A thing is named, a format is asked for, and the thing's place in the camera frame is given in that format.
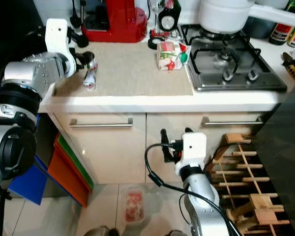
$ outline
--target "red cutting board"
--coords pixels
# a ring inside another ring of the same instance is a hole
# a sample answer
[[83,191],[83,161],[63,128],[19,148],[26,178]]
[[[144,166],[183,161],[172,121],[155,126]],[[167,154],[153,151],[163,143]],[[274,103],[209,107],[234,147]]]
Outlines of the red cutting board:
[[82,206],[87,207],[89,190],[72,171],[59,151],[55,149],[53,158],[48,167],[48,173],[67,190]]
[[71,167],[71,170],[79,177],[79,179],[81,180],[81,182],[88,189],[88,192],[91,193],[92,192],[91,187],[88,185],[87,181],[84,179],[84,177],[82,176],[81,172],[75,166],[75,164],[73,163],[73,161],[71,160],[71,158],[68,156],[68,154],[62,149],[61,145],[57,142],[58,141],[59,134],[60,133],[58,133],[58,135],[57,135],[57,137],[55,139],[55,142],[54,142],[55,149],[61,154],[61,156],[63,157],[63,159],[66,161],[66,163]]

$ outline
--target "pot handle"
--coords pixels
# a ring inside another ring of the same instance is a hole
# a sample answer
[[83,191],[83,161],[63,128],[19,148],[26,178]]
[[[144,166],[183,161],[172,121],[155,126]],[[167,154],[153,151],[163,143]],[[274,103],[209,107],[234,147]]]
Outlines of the pot handle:
[[295,26],[295,13],[278,10],[271,6],[255,4],[250,8],[249,16],[288,26]]

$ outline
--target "plastic container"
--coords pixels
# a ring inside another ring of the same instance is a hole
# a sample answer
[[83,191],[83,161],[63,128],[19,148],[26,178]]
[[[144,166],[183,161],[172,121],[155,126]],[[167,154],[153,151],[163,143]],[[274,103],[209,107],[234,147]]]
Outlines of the plastic container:
[[129,188],[122,193],[123,220],[127,225],[138,225],[144,221],[144,199],[140,188]]

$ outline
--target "white countertop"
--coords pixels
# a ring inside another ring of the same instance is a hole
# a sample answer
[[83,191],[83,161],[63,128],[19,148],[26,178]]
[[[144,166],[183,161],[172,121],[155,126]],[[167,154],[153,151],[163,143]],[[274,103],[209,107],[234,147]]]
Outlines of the white countertop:
[[[255,48],[274,72],[288,86],[295,85],[281,65],[283,52],[292,52],[288,45],[276,46],[267,40],[251,39]],[[272,91],[206,91],[189,96],[94,96],[54,97],[51,86],[40,105],[39,112],[65,113],[163,113],[163,112],[267,112],[282,102],[286,93]]]

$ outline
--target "stove knob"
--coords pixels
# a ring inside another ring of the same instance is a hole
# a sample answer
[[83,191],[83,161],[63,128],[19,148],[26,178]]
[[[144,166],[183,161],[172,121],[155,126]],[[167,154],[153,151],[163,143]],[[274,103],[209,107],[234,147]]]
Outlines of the stove knob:
[[233,79],[233,77],[234,77],[234,74],[232,73],[232,71],[225,70],[223,72],[222,78],[223,78],[224,81],[229,82],[229,81],[231,81]]
[[249,81],[252,81],[252,82],[256,81],[258,79],[258,77],[259,77],[259,74],[256,71],[254,71],[254,70],[249,71],[249,73],[248,73],[248,80]]

